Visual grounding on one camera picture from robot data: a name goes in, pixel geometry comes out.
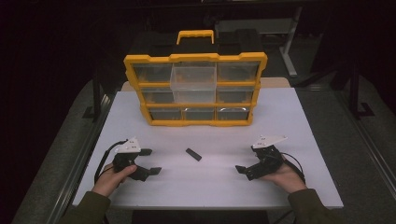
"plastic storage organizer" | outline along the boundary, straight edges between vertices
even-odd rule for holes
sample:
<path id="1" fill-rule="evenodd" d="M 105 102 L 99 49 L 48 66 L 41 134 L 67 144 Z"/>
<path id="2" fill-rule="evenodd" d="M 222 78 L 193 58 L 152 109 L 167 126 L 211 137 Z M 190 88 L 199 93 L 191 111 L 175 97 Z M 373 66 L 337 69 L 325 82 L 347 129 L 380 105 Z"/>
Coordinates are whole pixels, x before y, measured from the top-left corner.
<path id="1" fill-rule="evenodd" d="M 124 59 L 150 125 L 249 125 L 267 63 L 255 30 L 139 34 Z"/>

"gray floor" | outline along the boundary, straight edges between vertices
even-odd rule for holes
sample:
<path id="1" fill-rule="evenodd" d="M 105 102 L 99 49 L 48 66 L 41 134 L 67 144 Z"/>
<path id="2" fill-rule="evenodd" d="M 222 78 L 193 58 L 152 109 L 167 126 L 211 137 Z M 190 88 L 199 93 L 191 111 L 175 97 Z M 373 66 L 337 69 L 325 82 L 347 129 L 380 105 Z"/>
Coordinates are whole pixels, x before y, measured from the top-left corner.
<path id="1" fill-rule="evenodd" d="M 265 51 L 269 61 L 263 75 L 265 77 L 287 77 L 291 84 L 299 83 L 309 77 L 309 68 L 315 57 L 320 41 L 314 37 L 297 37 L 290 49 L 298 77 L 289 78 L 287 70 L 277 50 L 282 43 L 281 37 L 268 36 L 264 39 Z M 364 78 L 361 79 L 360 99 L 374 110 L 374 117 L 361 121 L 354 120 L 346 109 L 344 100 L 347 90 L 332 91 L 328 76 L 304 89 L 297 89 L 304 112 L 311 125 L 320 151 L 329 168 L 334 183 L 345 207 L 334 212 L 343 217 L 347 223 L 394 223 L 396 220 L 396 201 L 378 171 L 370 148 L 375 148 L 383 155 L 389 168 L 395 171 L 396 165 L 396 119 L 382 103 L 375 88 Z M 54 140 L 47 158 L 44 160 L 34 183 L 30 187 L 13 223 L 51 223 L 54 206 L 61 198 L 64 203 L 69 198 L 64 192 L 70 171 L 75 169 L 76 155 L 85 146 L 90 132 L 95 130 L 92 119 L 84 119 L 83 114 L 92 106 L 92 84 L 81 90 L 62 129 Z M 372 143 L 362 138 L 360 129 L 367 131 Z M 269 211 L 274 221 L 284 211 Z M 131 212 L 110 209 L 110 223 L 130 223 Z M 291 223 L 292 218 L 282 223 Z"/>

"white table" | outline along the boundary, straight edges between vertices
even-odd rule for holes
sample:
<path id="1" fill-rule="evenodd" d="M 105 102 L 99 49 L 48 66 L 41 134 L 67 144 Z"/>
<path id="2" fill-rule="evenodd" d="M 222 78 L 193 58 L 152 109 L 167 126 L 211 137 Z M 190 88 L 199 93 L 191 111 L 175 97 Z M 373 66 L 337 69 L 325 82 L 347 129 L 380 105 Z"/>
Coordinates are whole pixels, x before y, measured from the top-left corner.
<path id="1" fill-rule="evenodd" d="M 295 90 L 262 89 L 253 112 L 252 125 L 243 127 L 149 126 L 140 113 L 135 92 L 118 92 L 73 205 L 91 190 L 104 152 L 114 143 L 136 136 L 141 147 L 153 149 L 150 156 L 138 157 L 136 164 L 163 169 L 146 182 L 128 178 L 112 194 L 112 206 L 196 210 L 289 207 L 287 194 L 279 187 L 261 180 L 248 181 L 235 169 L 235 165 L 249 167 L 259 161 L 250 146 L 261 134 L 284 134 L 289 139 L 276 147 L 299 160 L 307 186 L 317 190 L 325 206 L 343 207 Z M 185 152 L 188 147 L 203 158 L 196 161 Z M 114 155 L 112 151 L 106 164 Z"/>

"dark green sleeve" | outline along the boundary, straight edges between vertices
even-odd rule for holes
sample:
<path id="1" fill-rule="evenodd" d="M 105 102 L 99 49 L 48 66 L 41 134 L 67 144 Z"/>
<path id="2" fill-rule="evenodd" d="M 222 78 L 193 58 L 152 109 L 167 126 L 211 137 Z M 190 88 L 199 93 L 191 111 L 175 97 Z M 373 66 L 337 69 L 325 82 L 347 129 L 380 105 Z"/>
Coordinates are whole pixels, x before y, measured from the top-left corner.
<path id="1" fill-rule="evenodd" d="M 314 189 L 303 189 L 289 195 L 290 206 L 297 223 L 342 224 L 345 223 L 334 212 L 327 209 Z"/>
<path id="2" fill-rule="evenodd" d="M 79 205 L 62 217 L 58 224 L 100 224 L 109 206 L 107 197 L 88 191 Z"/>

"cable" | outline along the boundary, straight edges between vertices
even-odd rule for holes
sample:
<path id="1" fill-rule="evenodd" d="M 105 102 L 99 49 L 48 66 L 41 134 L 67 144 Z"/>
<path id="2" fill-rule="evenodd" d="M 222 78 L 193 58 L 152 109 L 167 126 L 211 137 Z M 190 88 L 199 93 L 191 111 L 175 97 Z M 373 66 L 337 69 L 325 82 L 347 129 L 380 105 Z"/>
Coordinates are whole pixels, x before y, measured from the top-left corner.
<path id="1" fill-rule="evenodd" d="M 99 179 L 99 177 L 100 177 L 102 174 L 104 174 L 105 172 L 107 172 L 107 171 L 113 169 L 113 167 L 114 167 L 114 166 L 105 169 L 101 174 L 99 174 L 98 179 Z"/>
<path id="2" fill-rule="evenodd" d="M 126 143 L 128 140 L 125 141 L 119 141 L 118 143 L 113 144 L 108 150 L 105 151 L 105 154 L 103 155 L 102 160 L 99 163 L 98 168 L 96 169 L 96 173 L 95 173 L 95 177 L 94 177 L 94 183 L 96 183 L 96 181 L 99 179 L 99 176 L 101 175 L 101 170 L 103 168 L 103 165 L 105 164 L 105 161 L 108 157 L 108 154 L 110 154 L 111 149 L 113 149 L 113 147 L 117 146 L 117 145 L 122 145 L 124 143 Z"/>
<path id="3" fill-rule="evenodd" d="M 281 152 L 280 154 L 282 154 L 282 155 L 287 155 L 287 156 L 293 158 L 295 161 L 297 161 L 297 159 L 295 159 L 293 156 L 291 156 L 290 154 L 288 154 L 288 153 L 286 153 L 286 152 Z M 301 171 L 301 173 L 304 175 L 303 166 L 302 166 L 298 161 L 297 161 L 297 163 L 298 163 L 298 165 L 300 166 L 300 171 Z"/>

